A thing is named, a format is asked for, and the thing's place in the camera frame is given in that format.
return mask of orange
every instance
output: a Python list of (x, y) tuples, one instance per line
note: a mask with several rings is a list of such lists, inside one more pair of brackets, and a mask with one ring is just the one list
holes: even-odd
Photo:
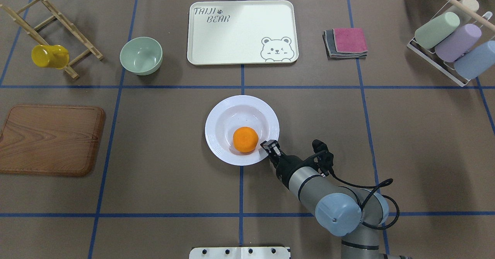
[(258, 144), (258, 134), (250, 127), (238, 128), (234, 132), (234, 148), (242, 153), (249, 153)]

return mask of grid line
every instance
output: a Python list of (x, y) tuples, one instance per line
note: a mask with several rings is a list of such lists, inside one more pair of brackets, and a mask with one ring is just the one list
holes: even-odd
[[(411, 216), (491, 216), (495, 211), (406, 211), (401, 217)], [(216, 217), (313, 217), (311, 213), (0, 213), (0, 217), (51, 217), (51, 218), (216, 218)]]
[[(134, 8), (133, 8), (132, 17), (131, 17), (131, 26), (129, 27), (129, 36), (127, 37), (128, 42), (131, 40), (131, 37), (132, 37), (132, 30), (134, 28), (134, 19), (136, 18), (137, 7), (138, 7), (138, 0), (134, 0)], [(117, 124), (117, 115), (118, 115), (118, 111), (119, 111), (120, 97), (122, 96), (122, 87), (124, 85), (125, 72), (126, 72), (125, 68), (122, 67), (122, 74), (120, 75), (119, 91), (117, 93), (117, 100), (115, 101), (115, 110), (113, 112), (113, 121), (112, 121), (111, 130), (110, 130), (110, 139), (108, 140), (108, 149), (106, 151), (105, 166), (103, 169), (103, 174), (101, 177), (101, 185), (99, 188), (99, 196), (98, 196), (98, 204), (97, 204), (97, 208), (96, 208), (96, 215), (94, 216), (94, 224), (93, 224), (93, 230), (92, 230), (92, 234), (91, 234), (90, 248), (88, 251), (88, 259), (92, 258), (94, 241), (96, 240), (96, 232), (98, 229), (98, 220), (99, 220), (99, 215), (100, 215), (100, 211), (101, 211), (101, 202), (103, 200), (103, 192), (105, 189), (106, 173), (108, 171), (108, 164), (110, 161), (110, 153), (112, 150), (113, 136), (115, 134), (115, 125)]]
[[(349, 10), (349, 20), (350, 20), (350, 27), (354, 28), (354, 21), (352, 19), (352, 8), (350, 4), (350, 0), (347, 0), (347, 8)], [(366, 121), (366, 132), (368, 134), (368, 143), (370, 146), (370, 151), (371, 151), (371, 159), (372, 159), (372, 164), (373, 164), (373, 173), (375, 176), (375, 184), (378, 185), (380, 183), (380, 179), (378, 177), (378, 169), (376, 167), (376, 157), (375, 157), (375, 148), (373, 147), (373, 137), (371, 136), (371, 126), (370, 126), (370, 120), (368, 116), (368, 106), (366, 105), (366, 95), (364, 93), (364, 83), (363, 83), (363, 76), (361, 73), (361, 65), (359, 64), (359, 58), (356, 58), (356, 67), (357, 67), (357, 75), (359, 77), (359, 86), (361, 90), (361, 100), (363, 102), (363, 110), (364, 110), (364, 119)], [(385, 253), (390, 254), (390, 248), (389, 248), (389, 237), (387, 236), (387, 231), (383, 230), (383, 241), (384, 241), (384, 246), (385, 246)]]
[(486, 102), (485, 94), (483, 93), (483, 88), (481, 87), (481, 82), (478, 77), (476, 77), (476, 81), (478, 82), (478, 89), (480, 90), (481, 99), (483, 100), (483, 105), (485, 106), (486, 114), (488, 115), (488, 121), (492, 126), (493, 134), (495, 135), (495, 124), (493, 124), (492, 114), (490, 113), (490, 108), (488, 107), (488, 103)]
[[(22, 19), (26, 20), (26, 16), (28, 15), (29, 8), (27, 8), (24, 11), (24, 14), (22, 15)], [(10, 59), (12, 58), (12, 55), (14, 55), (14, 49), (15, 46), (17, 45), (17, 40), (19, 39), (19, 35), (21, 34), (21, 27), (17, 29), (17, 33), (15, 34), (14, 41), (12, 42), (12, 47), (10, 48), (9, 56), (7, 57), (7, 61), (5, 62), (5, 66), (3, 67), (2, 71), (2, 76), (0, 76), (0, 85), (2, 85), (3, 79), (5, 78), (5, 74), (7, 74), (7, 68), (9, 67), (10, 64)]]
[(387, 90), (493, 90), (495, 86), (412, 85), (0, 85), (0, 89), (387, 89)]
[[(241, 95), (244, 95), (244, 64), (241, 65)], [(239, 166), (239, 246), (244, 244), (244, 166)]]

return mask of blue joint cap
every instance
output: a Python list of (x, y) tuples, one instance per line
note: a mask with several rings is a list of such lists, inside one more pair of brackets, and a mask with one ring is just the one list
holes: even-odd
[(361, 223), (361, 208), (343, 193), (329, 194), (318, 202), (315, 216), (318, 223), (334, 236), (342, 237)]

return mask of brown table surface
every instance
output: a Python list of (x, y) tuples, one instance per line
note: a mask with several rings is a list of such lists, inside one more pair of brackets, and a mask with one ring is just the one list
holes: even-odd
[[(187, 258), (191, 247), (285, 245), (294, 259), (339, 258), (323, 229), (265, 159), (237, 167), (204, 136), (209, 111), (244, 93), (280, 121), (281, 147), (307, 157), (325, 141), (352, 183), (394, 178), (382, 193), (402, 216), (380, 250), (420, 258), (493, 258), (495, 74), (465, 88), (406, 48), (443, 0), (289, 0), (299, 59), (292, 65), (194, 66), (188, 12), (210, 0), (51, 0), (105, 55), (74, 66), (73, 81), (30, 59), (35, 41), (0, 11), (0, 121), (20, 103), (102, 107), (94, 170), (82, 178), (0, 175), (1, 258)], [(0, 0), (14, 9), (28, 0)], [(479, 0), (479, 14), (495, 0)], [(49, 16), (40, 4), (33, 24)], [(369, 55), (329, 60), (323, 30), (361, 27)], [(58, 22), (42, 30), (71, 53), (83, 46)], [(148, 36), (163, 64), (139, 77), (119, 52)], [(490, 38), (488, 32), (484, 39)]]

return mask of yellow mug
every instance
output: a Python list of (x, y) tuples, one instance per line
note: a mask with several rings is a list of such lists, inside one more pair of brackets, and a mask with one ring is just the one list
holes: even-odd
[(32, 49), (31, 58), (38, 67), (63, 69), (69, 64), (69, 51), (59, 45), (37, 45)]

